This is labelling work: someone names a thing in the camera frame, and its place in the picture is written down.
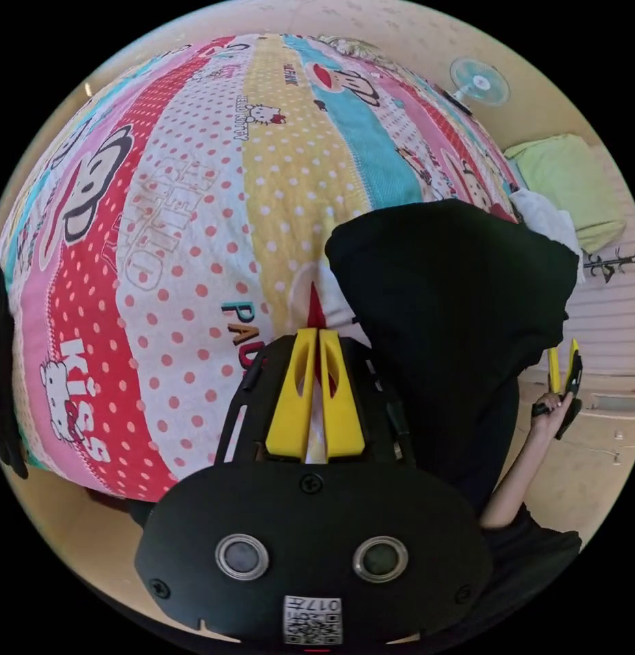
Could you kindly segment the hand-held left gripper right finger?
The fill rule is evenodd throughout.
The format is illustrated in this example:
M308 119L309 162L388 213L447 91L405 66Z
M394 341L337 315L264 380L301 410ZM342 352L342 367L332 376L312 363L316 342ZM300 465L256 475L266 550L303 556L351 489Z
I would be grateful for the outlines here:
M319 331L322 413L326 456L361 456L365 439L336 331Z

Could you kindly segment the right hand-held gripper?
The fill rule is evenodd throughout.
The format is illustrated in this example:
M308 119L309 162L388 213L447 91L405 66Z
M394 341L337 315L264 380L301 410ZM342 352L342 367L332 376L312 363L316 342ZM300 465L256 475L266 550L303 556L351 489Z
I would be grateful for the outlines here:
M561 369L559 365L558 349L556 347L547 350L548 358L548 391L557 394L560 401L563 401L568 394L571 394L572 401L565 414L561 426L554 438L561 440L572 422L582 409L582 401L578 398L580 384L583 374L583 363L578 342L572 338L569 348L569 360L565 383L562 383Z

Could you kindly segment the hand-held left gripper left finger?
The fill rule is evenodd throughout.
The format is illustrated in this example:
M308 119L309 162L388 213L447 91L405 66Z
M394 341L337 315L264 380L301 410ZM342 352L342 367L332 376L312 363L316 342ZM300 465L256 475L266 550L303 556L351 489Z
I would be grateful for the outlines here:
M318 330L298 330L288 343L292 348L268 429L266 449L273 457L304 457L312 415Z

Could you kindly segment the person's right hand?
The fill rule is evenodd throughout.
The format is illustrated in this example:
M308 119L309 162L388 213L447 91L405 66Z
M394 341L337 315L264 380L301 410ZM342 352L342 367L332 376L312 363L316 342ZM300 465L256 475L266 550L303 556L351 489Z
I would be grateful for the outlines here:
M531 441L550 442L558 433L568 409L574 400L572 394L560 397L551 392L541 396L537 405L544 405L547 412L531 418L528 438Z

